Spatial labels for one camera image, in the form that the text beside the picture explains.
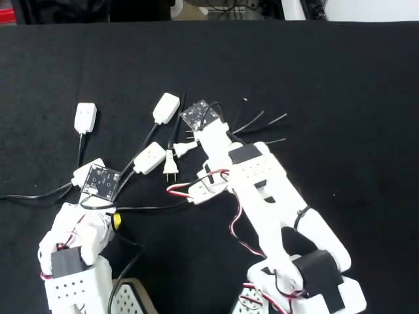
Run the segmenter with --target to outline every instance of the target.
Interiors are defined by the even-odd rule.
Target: black fabric surface
[[[287,112],[278,127],[246,139],[287,137],[271,149],[349,250],[348,275],[363,287],[367,312],[415,313],[418,35],[417,23],[1,28],[0,191],[40,194],[72,178],[78,101],[100,110],[84,160],[102,157],[119,170],[153,125],[165,91],[186,92],[189,104],[219,101],[236,127],[261,109],[266,121]],[[167,145],[171,132],[161,127],[155,139]],[[179,180],[192,179],[203,161],[200,150],[182,157]],[[136,177],[118,204],[177,202],[165,186],[159,167]],[[60,206],[0,206],[1,312],[47,313],[37,247]],[[234,198],[222,195],[169,215],[123,214],[126,235],[146,246],[129,276],[160,313],[228,313],[259,261],[229,234],[235,210]],[[237,232],[257,243],[246,218]],[[290,252],[306,247],[284,233]],[[114,276],[134,254],[117,240],[104,252]]]

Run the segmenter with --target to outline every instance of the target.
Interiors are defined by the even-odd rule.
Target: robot
[[[249,283],[244,283],[231,313],[362,312],[366,301],[359,283],[342,275],[351,266],[344,245],[303,200],[268,146],[247,144],[232,134],[213,109],[215,105],[200,101],[181,113],[208,159],[197,180],[174,184],[167,192],[198,205],[228,191],[238,200],[232,235],[236,237],[234,223],[243,212],[254,227],[261,250],[240,243],[264,260],[248,269]],[[104,166],[96,160],[75,171],[74,181],[80,187],[93,164]],[[187,188],[187,193],[177,191],[180,188]],[[90,206],[108,208],[81,208],[87,198]],[[41,277],[53,313],[107,313],[113,285],[111,268],[100,252],[113,236],[111,215],[116,207],[112,204],[82,193],[79,204],[63,204],[51,231],[40,242]],[[318,249],[305,256],[289,256],[282,245],[283,227],[294,228]],[[120,313],[116,302],[111,312]]]

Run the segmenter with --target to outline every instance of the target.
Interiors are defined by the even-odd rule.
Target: black cable
[[[201,116],[200,129],[199,129],[200,131],[202,131],[202,129],[204,129],[205,117],[207,116],[210,109],[214,106],[217,106],[218,109],[220,110],[219,116],[220,116],[221,122],[224,123],[224,110],[223,110],[222,106],[220,105],[220,103],[218,101],[214,101],[213,103],[210,103],[208,105],[208,107],[205,108],[204,113]]]
[[[117,293],[118,289],[121,286],[121,281],[124,279],[125,275],[130,271],[132,266],[137,262],[138,258],[141,256],[143,252],[139,252],[137,255],[134,256],[134,258],[131,260],[131,262],[128,263],[128,265],[124,268],[124,270],[120,273],[117,282],[112,288],[111,295],[109,296],[109,301],[107,303],[107,312],[108,314],[112,314],[112,302],[115,297],[115,294]]]
[[[118,213],[170,213],[168,209],[177,209],[186,204],[189,204],[188,201],[181,201],[179,203],[167,206],[148,206],[148,207],[117,207]]]
[[[155,133],[155,131],[156,131],[156,129],[157,129],[157,127],[159,126],[159,124],[158,123],[155,123],[154,125],[153,125],[153,127],[151,128],[151,130],[150,130],[150,132],[147,134],[147,136],[146,136],[146,138],[144,139],[144,142],[142,142],[142,144],[141,144],[141,146],[140,146],[140,149],[139,149],[139,153],[140,152],[142,152],[144,149],[145,149],[145,147],[147,146],[147,144],[149,143],[149,141],[150,141],[150,139],[151,139],[151,137],[153,136],[153,134]],[[133,164],[133,162],[134,162],[134,160],[137,158],[137,156],[138,156],[138,154],[139,153],[137,153],[132,159],[131,159],[131,161],[128,163],[128,165],[126,165],[125,166],[125,168],[124,168],[124,170],[122,170],[122,172],[120,173],[120,176],[122,177],[127,171],[128,171],[128,169],[132,166],[132,164]]]
[[[304,209],[302,209],[300,211],[297,211],[297,218],[295,219],[295,222],[294,222],[294,230],[295,231],[297,231],[297,228],[299,226],[299,223],[300,223],[301,218],[304,217],[304,215],[307,213],[307,211],[310,208],[311,208],[310,206],[307,206],[306,208],[304,208]]]
[[[173,133],[172,133],[172,136],[169,139],[168,149],[172,149],[173,148],[173,143],[176,141],[177,131],[178,131],[179,126],[181,124],[181,112],[183,111],[183,108],[185,107],[185,102],[186,102],[186,93],[183,93],[181,104],[179,106],[179,111],[178,111],[177,117],[176,117],[176,122],[175,122],[175,125],[173,127]]]
[[[16,194],[7,194],[7,195],[1,195],[0,200],[9,200],[9,199],[16,199],[16,200],[40,200],[42,198],[47,198],[49,196],[54,195],[55,193],[61,192],[62,190],[65,190],[66,188],[71,188],[72,183],[68,182],[63,186],[60,186],[59,188],[56,188],[55,190],[52,190],[51,192],[47,192],[45,194],[41,195],[16,195]]]
[[[57,204],[60,200],[62,200],[70,191],[73,189],[73,185],[69,186],[67,190],[65,190],[62,194],[60,194],[52,203]]]
[[[99,211],[101,209],[108,209],[108,208],[112,208],[115,207],[115,203],[110,203],[108,205],[102,205],[102,206],[89,206],[89,205],[85,205],[84,203],[86,203],[93,195],[89,195],[88,197],[86,197],[84,200],[82,200],[80,202],[80,206],[84,209],[89,209],[92,211]]]
[[[130,269],[132,268],[132,266],[134,266],[134,264],[137,262],[137,260],[139,259],[139,257],[141,256],[141,254],[144,251],[144,247],[141,244],[136,243],[136,242],[133,242],[133,241],[127,239],[126,237],[124,237],[123,235],[121,235],[118,232],[118,230],[115,227],[115,222],[113,220],[113,217],[111,217],[111,226],[112,226],[112,230],[114,231],[114,233],[115,233],[115,235],[116,235],[117,238],[119,238],[121,241],[123,241],[123,242],[125,242],[125,243],[127,243],[129,245],[133,245],[135,247],[138,247],[139,248],[139,252],[128,263],[128,265],[125,266],[124,270],[121,271],[121,273],[120,273],[120,275],[119,275],[119,277],[117,279],[117,282],[114,284],[114,286],[112,288],[112,291],[111,291],[111,295],[109,296],[109,300],[108,300],[108,303],[107,303],[107,313],[108,314],[112,314],[112,302],[113,302],[113,299],[115,297],[115,294],[118,292],[118,289],[121,286],[121,281],[124,279],[125,275],[130,271]]]
[[[80,140],[79,140],[79,153],[77,155],[77,168],[81,165],[82,160],[82,146],[83,146],[83,133],[80,134]]]
[[[123,180],[123,182],[119,185],[118,190],[115,193],[115,196],[113,197],[112,201],[116,200],[116,198],[118,197],[118,195],[120,194],[120,192],[122,191],[124,186],[128,183],[128,181],[131,179],[131,177],[135,174],[136,174],[136,172],[133,170],[133,171],[130,172],[129,175],[126,176],[125,180]]]
[[[246,145],[247,142],[245,142],[243,139],[240,139],[236,134],[233,134],[231,131],[227,131],[227,135],[236,142],[239,142],[240,144]]]

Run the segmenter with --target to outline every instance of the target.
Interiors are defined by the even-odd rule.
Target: circuit board
[[[112,200],[120,179],[120,172],[92,165],[84,183],[82,192],[95,195],[105,200]]]
[[[208,106],[209,105],[205,100],[201,100],[190,106],[187,110],[183,111],[181,113],[181,117],[193,131],[200,131],[205,125],[210,124],[220,117],[219,114],[212,108],[209,108],[205,113]],[[202,116],[204,114],[204,123],[201,127]]]

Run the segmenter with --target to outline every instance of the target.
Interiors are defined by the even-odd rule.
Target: black cable tie
[[[297,228],[298,228],[298,226],[299,226],[299,223],[300,223],[301,218],[302,218],[302,217],[304,217],[304,215],[307,213],[307,211],[308,211],[310,208],[311,208],[311,207],[307,205],[307,207],[306,207],[306,208],[304,208],[304,209],[302,209],[302,210],[300,210],[300,211],[297,211],[297,219],[295,219],[295,222],[294,222],[294,230],[295,230],[295,231],[297,231]]]

